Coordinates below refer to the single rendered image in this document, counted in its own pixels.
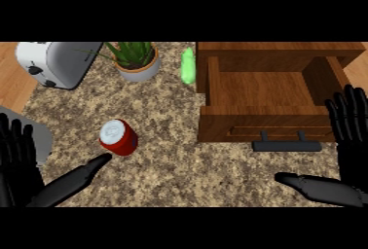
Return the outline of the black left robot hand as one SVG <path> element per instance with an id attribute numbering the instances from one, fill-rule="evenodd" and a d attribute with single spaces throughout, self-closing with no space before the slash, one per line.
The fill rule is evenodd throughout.
<path id="1" fill-rule="evenodd" d="M 32 125 L 8 121 L 0 113 L 0 207 L 54 207 L 91 183 L 109 153 L 93 158 L 48 184 L 44 184 L 35 162 Z"/>

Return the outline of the potted green plant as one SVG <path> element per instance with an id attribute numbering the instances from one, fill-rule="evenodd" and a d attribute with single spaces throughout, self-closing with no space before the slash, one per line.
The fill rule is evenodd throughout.
<path id="1" fill-rule="evenodd" d="M 161 58 L 152 42 L 104 42 L 112 55 L 82 50 L 110 60 L 122 78 L 131 82 L 149 80 L 158 73 Z"/>

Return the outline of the wooden drawer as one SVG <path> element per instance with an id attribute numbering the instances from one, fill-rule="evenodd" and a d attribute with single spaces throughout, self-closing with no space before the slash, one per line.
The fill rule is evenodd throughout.
<path id="1" fill-rule="evenodd" d="M 298 72 L 224 72 L 215 56 L 206 66 L 200 142 L 249 142 L 261 133 L 294 140 L 299 132 L 310 140 L 333 140 L 325 101 L 347 84 L 335 57 L 314 57 Z"/>

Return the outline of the red can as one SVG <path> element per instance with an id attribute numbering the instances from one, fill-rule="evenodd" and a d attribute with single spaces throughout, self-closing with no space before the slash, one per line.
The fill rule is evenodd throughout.
<path id="1" fill-rule="evenodd" d="M 128 156 L 137 147 L 137 135 L 124 120 L 104 123 L 98 132 L 98 143 L 118 156 Z"/>

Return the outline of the silver toaster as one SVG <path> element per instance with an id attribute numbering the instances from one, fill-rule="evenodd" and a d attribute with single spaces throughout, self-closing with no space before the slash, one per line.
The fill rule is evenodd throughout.
<path id="1" fill-rule="evenodd" d="M 14 56 L 42 86 L 75 89 L 101 45 L 101 42 L 19 42 Z"/>

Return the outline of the green bottle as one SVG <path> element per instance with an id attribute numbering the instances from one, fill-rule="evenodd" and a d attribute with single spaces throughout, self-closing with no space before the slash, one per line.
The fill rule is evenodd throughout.
<path id="1" fill-rule="evenodd" d="M 186 48 L 181 53 L 181 81 L 184 84 L 194 82 L 194 56 L 192 48 Z"/>

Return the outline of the wooden cabinet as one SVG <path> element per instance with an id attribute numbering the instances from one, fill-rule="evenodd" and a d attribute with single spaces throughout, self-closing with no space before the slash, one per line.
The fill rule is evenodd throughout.
<path id="1" fill-rule="evenodd" d="M 196 92 L 205 92 L 211 56 L 224 72 L 299 72 L 317 56 L 333 57 L 345 68 L 363 52 L 360 42 L 196 42 Z"/>

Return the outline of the grey flat appliance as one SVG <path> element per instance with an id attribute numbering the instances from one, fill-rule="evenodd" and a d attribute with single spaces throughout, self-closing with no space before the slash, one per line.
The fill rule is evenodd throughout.
<path id="1" fill-rule="evenodd" d="M 0 113 L 4 113 L 7 115 L 8 121 L 11 121 L 13 119 L 19 119 L 22 122 L 22 125 L 32 126 L 35 161 L 36 161 L 36 165 L 41 166 L 45 163 L 47 157 L 50 156 L 50 153 L 51 153 L 51 132 L 47 126 L 44 124 L 36 123 L 30 119 L 27 119 L 25 116 L 13 112 L 10 109 L 7 109 L 1 105 L 0 105 Z"/>

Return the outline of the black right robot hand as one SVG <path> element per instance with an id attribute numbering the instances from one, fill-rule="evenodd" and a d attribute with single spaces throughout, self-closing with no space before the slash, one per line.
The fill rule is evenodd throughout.
<path id="1" fill-rule="evenodd" d="M 277 172 L 274 180 L 311 201 L 368 208 L 368 96 L 345 85 L 325 100 L 336 142 L 341 179 Z"/>

